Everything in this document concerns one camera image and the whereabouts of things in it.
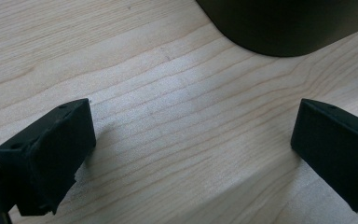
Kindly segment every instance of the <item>black container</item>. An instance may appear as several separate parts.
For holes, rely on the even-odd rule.
[[[358,31],[358,0],[197,0],[216,27],[257,53],[311,53]]]

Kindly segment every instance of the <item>wooden surface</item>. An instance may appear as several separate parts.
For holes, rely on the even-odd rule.
[[[358,33],[279,59],[194,0],[0,1],[0,144],[84,97],[95,151],[56,216],[14,223],[358,223],[289,144],[303,97],[358,116]]]

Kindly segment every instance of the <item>table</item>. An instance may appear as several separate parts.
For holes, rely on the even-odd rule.
[[[97,147],[76,184],[14,223],[358,223],[290,148],[301,98],[358,116],[358,33],[273,58],[195,0],[0,0],[0,144],[86,97]]]

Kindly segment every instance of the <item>light wood tabletop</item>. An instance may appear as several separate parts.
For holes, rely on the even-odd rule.
[[[273,58],[195,0],[0,0],[0,144],[80,98],[97,147],[55,216],[13,223],[358,223],[290,147],[301,98],[358,116],[358,33]]]

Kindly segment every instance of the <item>screw hole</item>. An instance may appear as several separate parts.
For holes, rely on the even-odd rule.
[[[16,148],[20,148],[23,146],[23,143],[16,143],[10,146],[11,149],[16,149]]]

